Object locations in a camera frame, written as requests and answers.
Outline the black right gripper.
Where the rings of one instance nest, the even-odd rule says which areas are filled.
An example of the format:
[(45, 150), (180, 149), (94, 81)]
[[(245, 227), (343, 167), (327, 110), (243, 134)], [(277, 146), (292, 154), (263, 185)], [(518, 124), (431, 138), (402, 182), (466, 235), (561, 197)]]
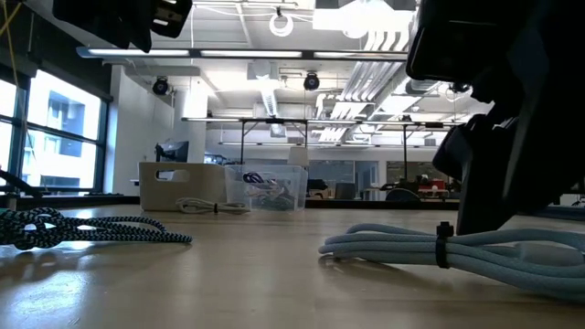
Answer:
[[(530, 28), (551, 38), (568, 59), (552, 105), (580, 103), (570, 117), (585, 117), (585, 69), (569, 51), (585, 32), (585, 0), (421, 0), (409, 44), (407, 74), (414, 80), (472, 84), (480, 73), (510, 54)], [(517, 117), (496, 124), (483, 114), (453, 126), (432, 159), (433, 166), (461, 181), (456, 232), (468, 235), (501, 228), (517, 213), (547, 207), (585, 178), (585, 150), (569, 143), (579, 132), (567, 123)]]

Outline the black office chair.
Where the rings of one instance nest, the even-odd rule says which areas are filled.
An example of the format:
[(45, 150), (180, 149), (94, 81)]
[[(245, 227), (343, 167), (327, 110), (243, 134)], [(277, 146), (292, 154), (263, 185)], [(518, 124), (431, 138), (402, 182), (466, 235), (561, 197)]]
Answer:
[(411, 190), (395, 187), (387, 192), (385, 200), (388, 202), (410, 203), (420, 202), (420, 197)]

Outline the long ceiling light bar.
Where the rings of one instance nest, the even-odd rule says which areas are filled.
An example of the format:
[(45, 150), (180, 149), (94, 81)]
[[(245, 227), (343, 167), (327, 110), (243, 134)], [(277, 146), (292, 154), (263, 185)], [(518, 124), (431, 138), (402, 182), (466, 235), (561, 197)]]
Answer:
[(140, 49), (76, 48), (82, 58), (192, 58), (192, 59), (292, 59), (332, 61), (405, 62), (403, 51), (334, 51), (334, 50), (267, 50), (220, 48), (155, 48)]

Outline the black computer monitor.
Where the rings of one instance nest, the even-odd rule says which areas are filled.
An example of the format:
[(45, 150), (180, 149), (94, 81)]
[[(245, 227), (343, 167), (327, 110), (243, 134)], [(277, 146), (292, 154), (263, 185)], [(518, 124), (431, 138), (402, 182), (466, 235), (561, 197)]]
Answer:
[(158, 143), (155, 147), (156, 162), (186, 163), (189, 142)]

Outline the beige plastic bin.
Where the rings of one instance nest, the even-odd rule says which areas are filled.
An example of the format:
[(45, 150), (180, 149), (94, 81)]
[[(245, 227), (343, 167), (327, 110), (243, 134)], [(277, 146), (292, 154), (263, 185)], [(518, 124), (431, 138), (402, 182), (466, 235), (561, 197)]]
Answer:
[(218, 164), (141, 162), (140, 206), (144, 211), (177, 211), (180, 198), (213, 203), (227, 200), (225, 168)]

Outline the clear plastic bin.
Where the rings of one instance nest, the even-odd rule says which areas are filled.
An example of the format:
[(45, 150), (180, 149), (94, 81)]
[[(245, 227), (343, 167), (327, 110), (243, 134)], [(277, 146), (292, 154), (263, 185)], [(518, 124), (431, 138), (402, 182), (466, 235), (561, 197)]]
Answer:
[(296, 165), (227, 165), (225, 183), (229, 203), (242, 203), (250, 210), (293, 212), (304, 209), (308, 172)]

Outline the black overhead station frame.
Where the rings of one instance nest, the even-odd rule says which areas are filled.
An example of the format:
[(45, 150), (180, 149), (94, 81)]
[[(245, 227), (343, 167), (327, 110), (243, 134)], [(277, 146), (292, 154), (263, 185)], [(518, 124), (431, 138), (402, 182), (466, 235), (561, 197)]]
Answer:
[[(247, 135), (247, 133), (251, 130), (253, 130), (253, 128), (259, 123), (259, 122), (264, 122), (266, 124), (281, 124), (284, 125), (285, 123), (290, 123), (292, 124), (294, 127), (296, 123), (298, 124), (303, 124), (304, 125), (304, 131), (300, 131), (301, 135), (304, 138), (304, 147), (308, 148), (308, 120), (306, 119), (291, 119), (291, 118), (276, 118), (276, 117), (268, 117), (268, 118), (240, 118), (238, 119), (238, 122), (241, 123), (241, 138), (240, 138), (240, 152), (239, 152), (239, 162), (241, 165), (244, 164), (244, 143), (245, 143), (245, 136)], [(249, 129), (246, 130), (245, 126), (248, 122), (253, 122), (253, 126)]]
[(425, 128), (431, 130), (446, 129), (457, 125), (457, 122), (401, 122), (402, 125), (402, 150), (403, 150), (403, 164), (404, 164), (404, 178), (409, 179), (408, 171), (408, 139), (407, 128), (414, 126), (415, 128)]

